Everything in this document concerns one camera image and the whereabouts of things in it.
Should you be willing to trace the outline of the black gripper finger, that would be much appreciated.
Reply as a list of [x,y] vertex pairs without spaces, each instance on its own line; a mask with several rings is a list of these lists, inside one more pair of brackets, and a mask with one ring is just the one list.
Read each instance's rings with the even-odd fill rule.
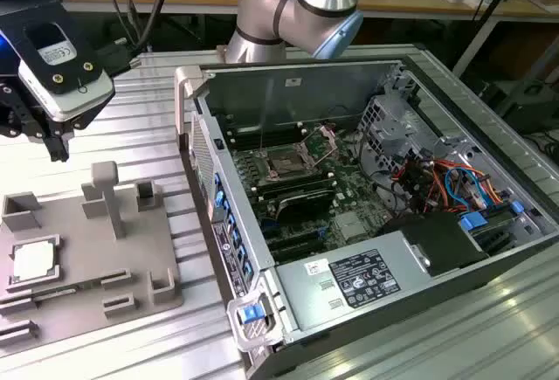
[[68,121],[55,121],[46,113],[43,118],[43,143],[52,162],[66,162],[69,158],[68,141],[73,138],[74,131],[87,126],[86,114],[80,114]]

